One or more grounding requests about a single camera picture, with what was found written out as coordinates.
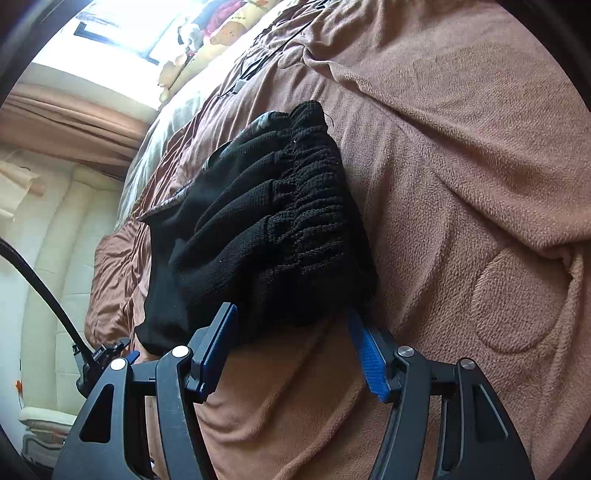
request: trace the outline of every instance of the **black cable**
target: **black cable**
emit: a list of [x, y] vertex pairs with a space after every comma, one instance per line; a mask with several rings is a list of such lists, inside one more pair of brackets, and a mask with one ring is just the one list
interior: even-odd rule
[[[317, 4], [316, 5], [316, 9], [321, 9], [324, 8], [324, 4], [327, 2], [327, 0], [320, 0], [320, 2], [318, 0], [314, 0], [311, 2], [307, 2], [305, 4], [302, 5], [294, 5], [292, 8], [302, 8], [305, 7], [306, 5], [311, 5], [311, 4]], [[291, 40], [293, 40], [294, 38], [296, 38], [296, 36], [298, 36], [300, 33], [302, 33], [302, 31], [304, 31], [305, 28], [309, 27], [311, 25], [311, 23], [315, 20], [315, 18], [313, 18], [312, 20], [310, 20], [306, 25], [304, 25], [303, 27], [301, 27], [297, 32], [295, 32], [291, 37], [289, 37], [287, 40], [285, 40], [281, 45], [279, 45], [275, 50], [273, 50], [272, 52], [268, 53], [267, 55], [265, 55], [264, 57], [261, 57], [259, 60], [251, 63], [248, 68], [246, 69], [245, 72], [242, 72], [242, 68], [244, 66], [244, 58], [242, 59], [241, 63], [240, 63], [240, 76], [232, 83], [232, 86], [227, 89], [225, 92], [223, 93], [218, 93], [216, 96], [217, 98], [221, 98], [226, 96], [228, 93], [232, 92], [234, 90], [234, 88], [236, 87], [236, 84], [240, 81], [240, 80], [250, 80], [251, 78], [253, 78], [258, 72], [260, 72], [262, 70], [262, 68], [265, 66], [265, 64], [267, 63], [268, 60], [270, 60], [271, 58], [273, 58], [275, 56], [275, 54], [282, 50]], [[269, 26], [269, 30], [267, 32], [265, 32], [263, 30], [263, 32], [261, 32], [254, 40], [253, 45], [257, 42], [257, 40], [260, 38], [261, 35], [265, 34], [265, 33], [269, 33], [273, 26], [277, 27], [279, 25], [283, 25], [283, 23], [288, 22], [289, 20], [286, 20], [284, 22], [280, 22], [277, 25], [270, 25]]]
[[88, 365], [93, 365], [95, 363], [94, 359], [92, 358], [92, 352], [83, 342], [80, 334], [74, 328], [72, 321], [68, 318], [64, 309], [61, 308], [60, 303], [56, 300], [56, 298], [52, 295], [49, 291], [47, 286], [43, 283], [43, 281], [39, 278], [39, 276], [35, 273], [35, 271], [29, 266], [26, 260], [21, 257], [21, 255], [10, 245], [4, 238], [0, 236], [0, 255], [2, 255], [6, 260], [8, 260], [14, 268], [16, 268], [25, 280], [29, 282], [29, 285], [35, 289], [35, 291], [41, 296], [45, 303], [49, 305], [49, 308], [53, 313], [56, 314], [57, 319], [66, 329], [68, 335], [70, 335], [71, 339], [74, 341], [78, 350], [82, 354], [85, 362]]

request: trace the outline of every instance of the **pillow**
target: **pillow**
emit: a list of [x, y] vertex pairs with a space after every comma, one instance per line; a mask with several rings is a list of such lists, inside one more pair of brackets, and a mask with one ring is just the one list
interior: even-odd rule
[[183, 85], [200, 73], [215, 57], [226, 51], [279, 2], [280, 0], [256, 0], [236, 10], [209, 38], [204, 39], [203, 47], [197, 50], [173, 85], [169, 89], [164, 89], [160, 101], [169, 101]]

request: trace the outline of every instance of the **bedsheet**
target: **bedsheet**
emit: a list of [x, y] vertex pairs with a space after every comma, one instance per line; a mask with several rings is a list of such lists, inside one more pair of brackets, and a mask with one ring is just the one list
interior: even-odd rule
[[[308, 99], [327, 113], [362, 212], [380, 279], [373, 321], [430, 359], [474, 358], [547, 479], [591, 414], [591, 118], [546, 49], [494, 2], [285, 11], [182, 130], [130, 220], [100, 243], [88, 340], [131, 335], [141, 349], [150, 233], [137, 216], [258, 115]], [[389, 408], [368, 393], [335, 313], [233, 351], [196, 412], [221, 479], [358, 479]], [[437, 428], [431, 416], [421, 479], [431, 478]]]
[[201, 73], [189, 80], [170, 102], [162, 108], [129, 166], [123, 195], [119, 201], [117, 222], [115, 224], [116, 230], [123, 225], [131, 214], [135, 201], [164, 156], [168, 142], [171, 142], [171, 148], [175, 148], [175, 142], [182, 137], [181, 133], [175, 134], [195, 116], [203, 101], [223, 82], [235, 62], [239, 61], [254, 39], [275, 21], [285, 9], [296, 2], [297, 0], [283, 0], [276, 5], [224, 53], [213, 59]]

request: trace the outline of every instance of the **beige curtain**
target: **beige curtain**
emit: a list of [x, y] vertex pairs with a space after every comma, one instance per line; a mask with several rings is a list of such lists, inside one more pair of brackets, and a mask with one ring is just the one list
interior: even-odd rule
[[125, 177], [149, 125], [39, 85], [16, 85], [0, 109], [0, 142]]

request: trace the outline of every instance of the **bed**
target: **bed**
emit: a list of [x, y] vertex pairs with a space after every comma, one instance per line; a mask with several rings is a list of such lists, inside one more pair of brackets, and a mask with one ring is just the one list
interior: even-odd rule
[[[315, 99], [378, 269], [373, 320], [430, 358], [477, 360], [549, 478], [591, 416], [591, 119], [577, 90], [494, 2], [282, 2], [265, 18], [272, 28], [252, 30], [211, 83], [189, 82], [148, 134], [155, 154], [134, 162], [96, 250], [88, 341], [129, 335], [153, 358], [134, 335], [151, 265], [138, 218], [258, 115]], [[335, 314], [233, 352], [196, 406], [219, 478], [368, 476], [389, 411], [366, 391], [345, 323]], [[148, 417], [162, 465], [150, 404]], [[436, 444], [431, 421], [421, 479]]]

